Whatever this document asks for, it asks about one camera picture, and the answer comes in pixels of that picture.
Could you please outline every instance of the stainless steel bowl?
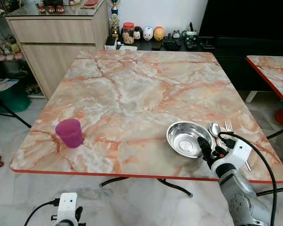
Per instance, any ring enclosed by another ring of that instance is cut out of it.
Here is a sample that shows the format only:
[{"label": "stainless steel bowl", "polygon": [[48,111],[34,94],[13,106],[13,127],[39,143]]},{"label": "stainless steel bowl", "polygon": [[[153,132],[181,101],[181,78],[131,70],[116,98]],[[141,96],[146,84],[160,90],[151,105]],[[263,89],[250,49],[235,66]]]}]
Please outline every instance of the stainless steel bowl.
[{"label": "stainless steel bowl", "polygon": [[202,157],[202,151],[197,141],[199,136],[205,138],[213,149],[213,137],[203,126],[194,122],[177,121],[166,131],[166,138],[171,147],[179,154],[190,158]]}]

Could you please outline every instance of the floor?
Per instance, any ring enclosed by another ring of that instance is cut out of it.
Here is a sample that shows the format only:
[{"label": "floor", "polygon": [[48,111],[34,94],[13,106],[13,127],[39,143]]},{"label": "floor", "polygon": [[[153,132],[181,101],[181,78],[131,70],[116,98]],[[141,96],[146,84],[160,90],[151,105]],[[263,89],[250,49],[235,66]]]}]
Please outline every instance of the floor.
[{"label": "floor", "polygon": [[[240,92],[245,99],[247,92]],[[33,123],[46,101],[33,99],[20,117]],[[279,100],[272,92],[258,93],[248,108],[266,135],[282,126],[274,120]],[[28,133],[28,128],[13,118],[0,116],[0,154],[5,165],[0,168],[0,226],[23,225],[31,211],[63,192],[77,192],[77,204],[83,206],[80,222],[88,226],[232,226],[227,203],[217,182],[170,180],[194,196],[187,197],[154,179],[130,178],[104,188],[106,177],[64,176],[14,173],[8,168],[13,154]],[[270,140],[283,161],[283,134]],[[255,185],[257,191],[269,185]],[[272,196],[261,197],[271,206]],[[57,207],[40,209],[29,225],[54,225],[50,217]],[[283,193],[278,194],[276,225],[283,226]]]}]

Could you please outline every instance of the cabinet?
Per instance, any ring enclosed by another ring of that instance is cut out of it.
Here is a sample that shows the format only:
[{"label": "cabinet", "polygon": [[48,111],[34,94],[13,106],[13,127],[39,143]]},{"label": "cabinet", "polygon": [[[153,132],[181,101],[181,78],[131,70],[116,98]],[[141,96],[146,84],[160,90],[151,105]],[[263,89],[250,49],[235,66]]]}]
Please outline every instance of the cabinet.
[{"label": "cabinet", "polygon": [[43,94],[49,99],[81,49],[103,49],[109,35],[105,0],[97,8],[65,6],[64,15],[35,15],[24,6],[6,16]]}]

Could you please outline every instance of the white wall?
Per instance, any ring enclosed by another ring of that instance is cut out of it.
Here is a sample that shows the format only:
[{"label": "white wall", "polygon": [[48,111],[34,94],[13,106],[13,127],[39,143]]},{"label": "white wall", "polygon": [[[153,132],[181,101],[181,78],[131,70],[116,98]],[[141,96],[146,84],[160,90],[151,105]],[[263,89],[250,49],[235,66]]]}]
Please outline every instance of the white wall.
[{"label": "white wall", "polygon": [[189,23],[199,31],[208,0],[121,0],[118,5],[120,29],[124,22],[135,26],[162,26],[165,35],[186,30]]}]

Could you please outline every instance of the black television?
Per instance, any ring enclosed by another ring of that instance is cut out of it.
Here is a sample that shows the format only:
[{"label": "black television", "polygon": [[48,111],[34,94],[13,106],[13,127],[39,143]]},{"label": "black television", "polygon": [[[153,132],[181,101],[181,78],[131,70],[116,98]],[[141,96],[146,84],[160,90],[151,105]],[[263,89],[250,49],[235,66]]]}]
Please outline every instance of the black television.
[{"label": "black television", "polygon": [[208,0],[200,37],[283,40],[283,0]]}]

